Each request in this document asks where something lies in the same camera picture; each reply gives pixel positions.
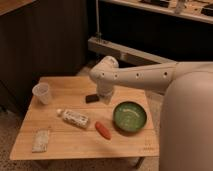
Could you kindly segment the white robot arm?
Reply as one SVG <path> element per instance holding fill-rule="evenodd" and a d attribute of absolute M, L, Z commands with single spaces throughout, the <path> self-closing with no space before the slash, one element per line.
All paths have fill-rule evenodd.
<path fill-rule="evenodd" d="M 159 171 L 213 171 L 213 61 L 121 68 L 112 56 L 90 71 L 97 93 L 115 85 L 164 95 L 159 129 Z"/>

